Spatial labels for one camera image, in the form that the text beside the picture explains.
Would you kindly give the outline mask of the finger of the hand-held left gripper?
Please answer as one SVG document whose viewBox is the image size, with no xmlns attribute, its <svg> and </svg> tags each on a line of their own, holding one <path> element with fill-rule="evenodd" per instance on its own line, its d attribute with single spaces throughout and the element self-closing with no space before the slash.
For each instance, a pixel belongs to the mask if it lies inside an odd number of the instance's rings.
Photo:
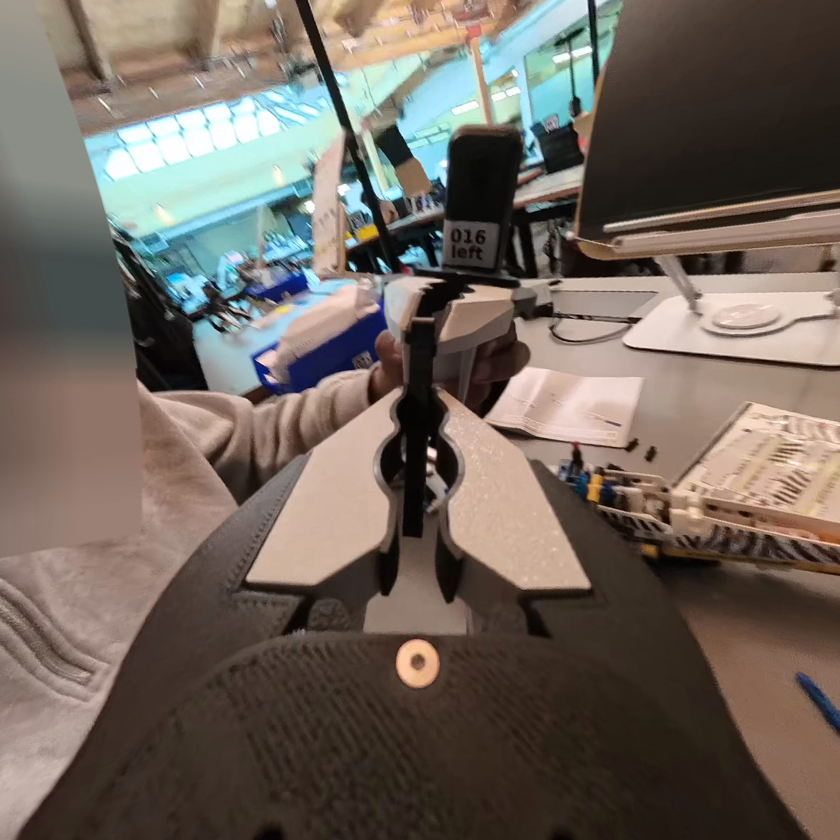
<svg viewBox="0 0 840 840">
<path fill-rule="evenodd" d="M 436 356 L 461 354 L 504 335 L 513 317 L 514 286 L 471 282 L 436 316 Z"/>
<path fill-rule="evenodd" d="M 383 281 L 382 302 L 388 331 L 402 342 L 417 315 L 424 294 L 435 283 L 425 276 L 393 276 Z"/>
</svg>

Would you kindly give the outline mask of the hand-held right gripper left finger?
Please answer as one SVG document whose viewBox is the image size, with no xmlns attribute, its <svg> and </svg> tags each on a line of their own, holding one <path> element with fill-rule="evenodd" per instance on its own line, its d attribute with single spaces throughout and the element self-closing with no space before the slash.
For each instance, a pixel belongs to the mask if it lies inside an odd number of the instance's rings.
<svg viewBox="0 0 840 840">
<path fill-rule="evenodd" d="M 398 442 L 393 391 L 306 458 L 245 576 L 248 588 L 310 597 L 390 594 L 398 506 L 382 472 Z"/>
</svg>

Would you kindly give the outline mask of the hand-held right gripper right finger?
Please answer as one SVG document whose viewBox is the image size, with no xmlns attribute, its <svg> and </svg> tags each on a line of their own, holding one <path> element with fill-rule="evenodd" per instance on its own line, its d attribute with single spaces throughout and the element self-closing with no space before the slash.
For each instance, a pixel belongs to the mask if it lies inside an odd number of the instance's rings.
<svg viewBox="0 0 840 840">
<path fill-rule="evenodd" d="M 446 392 L 437 435 L 437 584 L 447 602 L 527 603 L 592 583 L 526 456 Z"/>
</svg>

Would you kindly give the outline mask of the lego instruction booklet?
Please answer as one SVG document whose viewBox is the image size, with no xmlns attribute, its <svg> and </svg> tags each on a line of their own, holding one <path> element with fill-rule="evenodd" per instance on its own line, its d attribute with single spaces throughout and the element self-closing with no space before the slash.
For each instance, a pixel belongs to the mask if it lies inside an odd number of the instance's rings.
<svg viewBox="0 0 840 840">
<path fill-rule="evenodd" d="M 591 377 L 527 367 L 485 416 L 493 427 L 563 443 L 624 448 L 642 377 Z"/>
</svg>

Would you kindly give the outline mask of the long black lego beam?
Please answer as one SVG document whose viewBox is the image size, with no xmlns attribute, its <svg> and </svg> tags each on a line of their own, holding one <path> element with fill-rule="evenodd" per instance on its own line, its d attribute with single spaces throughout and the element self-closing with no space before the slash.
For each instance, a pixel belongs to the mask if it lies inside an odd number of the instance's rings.
<svg viewBox="0 0 840 840">
<path fill-rule="evenodd" d="M 433 402 L 434 319 L 412 320 L 405 347 L 408 368 L 404 396 L 398 407 L 405 445 L 402 535 L 419 539 L 424 532 L 426 459 Z"/>
</svg>

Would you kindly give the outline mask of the zebra striped lego helicopter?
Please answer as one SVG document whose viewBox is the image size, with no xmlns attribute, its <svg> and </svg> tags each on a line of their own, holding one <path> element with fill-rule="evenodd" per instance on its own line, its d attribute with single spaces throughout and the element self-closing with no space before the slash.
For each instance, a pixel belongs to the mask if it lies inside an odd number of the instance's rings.
<svg viewBox="0 0 840 840">
<path fill-rule="evenodd" d="M 651 564 L 748 564 L 839 575 L 838 523 L 677 490 L 660 476 L 593 465 L 573 442 L 556 476 Z"/>
</svg>

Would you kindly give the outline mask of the person's left forearm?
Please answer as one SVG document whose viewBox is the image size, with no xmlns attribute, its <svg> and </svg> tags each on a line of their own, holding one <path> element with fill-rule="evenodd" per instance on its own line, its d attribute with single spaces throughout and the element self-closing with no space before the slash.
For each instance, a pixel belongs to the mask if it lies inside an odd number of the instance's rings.
<svg viewBox="0 0 840 840">
<path fill-rule="evenodd" d="M 394 382 L 377 362 L 257 405 L 215 392 L 154 394 L 139 385 L 144 445 L 156 451 L 160 476 L 173 478 L 176 487 L 215 475 L 239 505 L 385 396 Z"/>
</svg>

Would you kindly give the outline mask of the blue lego pin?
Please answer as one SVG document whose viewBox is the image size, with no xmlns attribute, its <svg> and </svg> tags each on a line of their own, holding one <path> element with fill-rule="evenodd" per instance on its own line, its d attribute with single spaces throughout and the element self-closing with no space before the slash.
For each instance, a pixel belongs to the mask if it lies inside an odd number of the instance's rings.
<svg viewBox="0 0 840 840">
<path fill-rule="evenodd" d="M 826 724 L 839 734 L 839 708 L 812 677 L 798 671 L 794 675 L 797 685 L 804 691 L 814 708 L 818 710 Z"/>
</svg>

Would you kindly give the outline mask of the person's left hand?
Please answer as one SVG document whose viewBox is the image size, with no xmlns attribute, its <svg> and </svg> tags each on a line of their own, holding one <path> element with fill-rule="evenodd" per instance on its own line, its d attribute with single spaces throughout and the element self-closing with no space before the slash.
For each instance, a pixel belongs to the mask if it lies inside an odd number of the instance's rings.
<svg viewBox="0 0 840 840">
<path fill-rule="evenodd" d="M 378 402 L 395 389 L 403 388 L 402 345 L 385 330 L 377 337 L 374 348 L 379 360 L 371 369 L 369 404 Z M 513 321 L 504 335 L 481 344 L 476 350 L 468 390 L 465 397 L 459 400 L 481 416 L 486 412 L 483 406 L 492 402 L 490 395 L 494 388 L 504 388 L 512 377 L 528 365 L 529 360 L 529 347 L 519 340 L 517 325 Z"/>
</svg>

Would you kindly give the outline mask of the wooden board stand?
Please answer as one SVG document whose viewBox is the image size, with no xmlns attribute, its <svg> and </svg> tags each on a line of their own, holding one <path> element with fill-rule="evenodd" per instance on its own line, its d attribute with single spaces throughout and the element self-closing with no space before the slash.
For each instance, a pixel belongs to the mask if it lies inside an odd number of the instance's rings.
<svg viewBox="0 0 840 840">
<path fill-rule="evenodd" d="M 337 277 L 345 269 L 347 220 L 339 193 L 345 142 L 346 132 L 341 131 L 314 167 L 311 269 L 320 279 Z"/>
</svg>

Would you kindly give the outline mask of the black pole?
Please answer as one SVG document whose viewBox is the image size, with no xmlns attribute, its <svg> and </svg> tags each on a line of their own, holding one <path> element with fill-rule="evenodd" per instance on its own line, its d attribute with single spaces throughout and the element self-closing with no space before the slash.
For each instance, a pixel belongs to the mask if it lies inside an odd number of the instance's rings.
<svg viewBox="0 0 840 840">
<path fill-rule="evenodd" d="M 322 75 L 323 83 L 327 88 L 330 100 L 339 121 L 339 125 L 343 131 L 345 149 L 350 154 L 350 158 L 362 186 L 363 195 L 370 205 L 374 226 L 378 234 L 377 241 L 382 252 L 382 256 L 391 273 L 399 274 L 403 269 L 403 264 L 396 253 L 387 223 L 385 222 L 382 214 L 380 200 L 375 195 L 371 178 L 366 169 L 366 165 L 362 161 L 359 144 L 350 119 L 350 114 L 343 100 L 340 86 L 329 60 L 328 51 L 322 41 L 319 26 L 312 11 L 312 7 L 310 6 L 309 1 L 296 1 L 295 5 L 301 18 L 302 26 L 310 42 L 314 59 Z"/>
</svg>

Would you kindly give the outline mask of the white lamp bar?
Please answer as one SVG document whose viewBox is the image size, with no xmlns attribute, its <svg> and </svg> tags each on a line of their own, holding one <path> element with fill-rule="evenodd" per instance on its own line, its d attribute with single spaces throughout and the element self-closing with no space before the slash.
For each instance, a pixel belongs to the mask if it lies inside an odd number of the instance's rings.
<svg viewBox="0 0 840 840">
<path fill-rule="evenodd" d="M 620 257 L 836 245 L 839 191 L 778 196 L 613 222 L 604 225 L 603 239 Z"/>
</svg>

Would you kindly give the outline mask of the black office chair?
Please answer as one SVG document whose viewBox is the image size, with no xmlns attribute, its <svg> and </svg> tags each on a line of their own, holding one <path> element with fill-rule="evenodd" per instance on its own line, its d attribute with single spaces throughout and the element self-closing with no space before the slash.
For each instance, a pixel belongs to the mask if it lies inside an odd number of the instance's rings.
<svg viewBox="0 0 840 840">
<path fill-rule="evenodd" d="M 114 224 L 109 232 L 128 304 L 138 381 L 150 392 L 207 391 L 192 321 L 169 299 L 133 237 Z"/>
</svg>

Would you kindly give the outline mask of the zebra sticker sheet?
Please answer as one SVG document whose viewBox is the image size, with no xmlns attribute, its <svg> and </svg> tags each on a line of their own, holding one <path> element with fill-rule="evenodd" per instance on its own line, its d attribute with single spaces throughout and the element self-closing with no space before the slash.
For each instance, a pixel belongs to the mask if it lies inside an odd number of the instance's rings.
<svg viewBox="0 0 840 840">
<path fill-rule="evenodd" d="M 672 489 L 838 522 L 839 422 L 747 402 Z"/>
</svg>

